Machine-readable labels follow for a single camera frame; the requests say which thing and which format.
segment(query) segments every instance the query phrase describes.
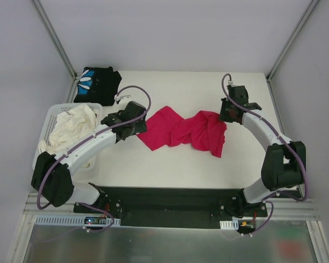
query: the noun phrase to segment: white wall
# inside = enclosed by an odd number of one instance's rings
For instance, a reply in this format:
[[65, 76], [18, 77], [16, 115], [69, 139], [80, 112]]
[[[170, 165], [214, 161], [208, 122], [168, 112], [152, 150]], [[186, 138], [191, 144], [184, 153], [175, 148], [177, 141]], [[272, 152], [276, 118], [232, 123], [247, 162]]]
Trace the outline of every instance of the white wall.
[[65, 101], [70, 84], [30, 1], [0, 1], [0, 262], [32, 189], [32, 161], [47, 109]]
[[310, 0], [42, 0], [73, 66], [268, 73]]
[[329, 241], [329, 0], [310, 18], [272, 88], [287, 135], [306, 144], [310, 193]]

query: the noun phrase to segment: white laundry basket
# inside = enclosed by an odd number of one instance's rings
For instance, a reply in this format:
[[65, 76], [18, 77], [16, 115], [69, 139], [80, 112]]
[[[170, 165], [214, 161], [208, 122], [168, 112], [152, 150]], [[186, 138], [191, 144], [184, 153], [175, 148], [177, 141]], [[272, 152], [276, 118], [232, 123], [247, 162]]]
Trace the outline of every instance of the white laundry basket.
[[[44, 140], [46, 144], [49, 143], [49, 135], [53, 131], [56, 125], [57, 115], [64, 111], [69, 111], [72, 108], [77, 107], [78, 105], [83, 103], [64, 103], [64, 104], [56, 104], [50, 107], [48, 113], [45, 118], [45, 122], [43, 125], [42, 132], [40, 133], [39, 141]], [[101, 122], [101, 118], [103, 116], [103, 107], [98, 103], [86, 103], [92, 110], [98, 110], [99, 114], [97, 115], [97, 122]], [[39, 156], [39, 147], [35, 151], [35, 156], [33, 160], [33, 169], [35, 168], [35, 164], [37, 162], [37, 158]], [[95, 155], [92, 159], [90, 159], [90, 166], [86, 168], [79, 168], [78, 171], [90, 171], [94, 168], [95, 163], [97, 161], [97, 156]]]

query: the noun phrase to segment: pink towel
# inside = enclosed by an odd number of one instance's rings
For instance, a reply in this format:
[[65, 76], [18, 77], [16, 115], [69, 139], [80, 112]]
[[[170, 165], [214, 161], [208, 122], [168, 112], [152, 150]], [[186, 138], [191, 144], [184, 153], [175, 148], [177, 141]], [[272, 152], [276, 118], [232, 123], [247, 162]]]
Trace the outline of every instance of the pink towel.
[[218, 118], [219, 114], [215, 112], [199, 111], [195, 116], [183, 119], [166, 106], [148, 119], [148, 131], [138, 134], [138, 137], [152, 151], [163, 145], [172, 147], [191, 143], [197, 150], [210, 151], [221, 157], [226, 124]]

